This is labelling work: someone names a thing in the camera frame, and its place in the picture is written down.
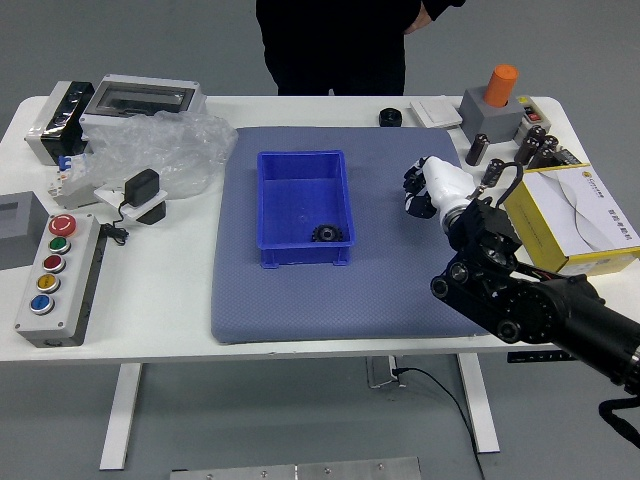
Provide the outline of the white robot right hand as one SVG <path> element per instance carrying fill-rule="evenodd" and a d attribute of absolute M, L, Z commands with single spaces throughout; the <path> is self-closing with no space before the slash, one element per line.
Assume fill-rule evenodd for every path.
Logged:
<path fill-rule="evenodd" d="M 417 218 L 439 215 L 442 225 L 463 211 L 474 191 L 473 177 L 436 156 L 422 157 L 404 174 L 405 211 Z"/>

